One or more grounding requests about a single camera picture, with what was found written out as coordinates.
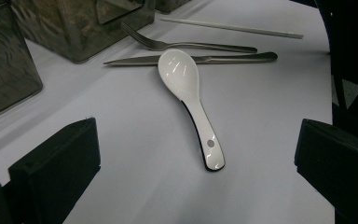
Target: metal cutlery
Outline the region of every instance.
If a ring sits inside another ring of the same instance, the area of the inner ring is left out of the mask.
[[[119,59],[104,63],[109,66],[156,66],[160,55],[137,58]],[[223,64],[223,63],[270,63],[277,60],[274,52],[265,52],[248,55],[232,56],[192,56],[196,64]]]
[[[139,34],[135,30],[131,29],[125,22],[121,22],[121,28],[138,43],[144,45],[146,48],[163,51],[169,48],[187,47],[192,49],[216,49],[223,51],[236,51],[244,53],[256,53],[257,49],[252,47],[243,46],[230,46],[230,45],[217,45],[217,44],[206,44],[206,43],[194,43],[194,42],[181,42],[181,43],[165,43],[162,41],[152,40],[144,35]]]

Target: spoon bowl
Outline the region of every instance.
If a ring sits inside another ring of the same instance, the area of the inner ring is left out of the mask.
[[[221,170],[225,166],[225,159],[200,101],[200,78],[196,63],[183,51],[169,49],[159,58],[158,71],[165,86],[184,104],[193,119],[205,167],[210,171]]]

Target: table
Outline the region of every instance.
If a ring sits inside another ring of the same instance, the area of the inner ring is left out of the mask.
[[[160,21],[160,17],[291,31],[303,39]],[[200,65],[200,98],[226,167],[205,170],[183,105],[157,67],[104,67],[160,54],[129,37],[72,64],[27,42],[44,89],[0,115],[0,183],[7,168],[65,125],[97,120],[102,169],[70,223],[334,223],[334,208],[296,172],[301,120],[331,123],[327,36],[316,8],[288,0],[193,0],[157,12],[140,32],[167,41],[274,51],[275,63]],[[233,54],[183,49],[191,55]]]

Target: fork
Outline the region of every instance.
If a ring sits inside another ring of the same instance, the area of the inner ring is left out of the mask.
[[[135,30],[131,29],[129,25],[121,22],[121,28],[138,43],[144,45],[148,49],[155,51],[163,51],[169,48],[176,47],[188,47],[192,49],[217,49],[224,51],[236,51],[244,53],[256,53],[257,49],[251,47],[242,46],[230,46],[230,45],[216,45],[216,44],[205,44],[205,43],[193,43],[193,42],[181,42],[181,43],[165,43],[162,41],[152,40],[144,35],[139,34]]]

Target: knife handle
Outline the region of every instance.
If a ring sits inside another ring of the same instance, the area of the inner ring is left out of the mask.
[[[265,52],[248,55],[235,56],[209,56],[203,63],[269,63],[278,59],[278,55],[274,52]]]
[[[207,43],[196,43],[196,42],[181,42],[170,44],[174,48],[189,48],[189,49],[215,49],[222,51],[234,51],[243,53],[257,53],[257,49],[253,47],[244,46],[232,46],[232,45],[219,45],[219,44],[207,44]]]

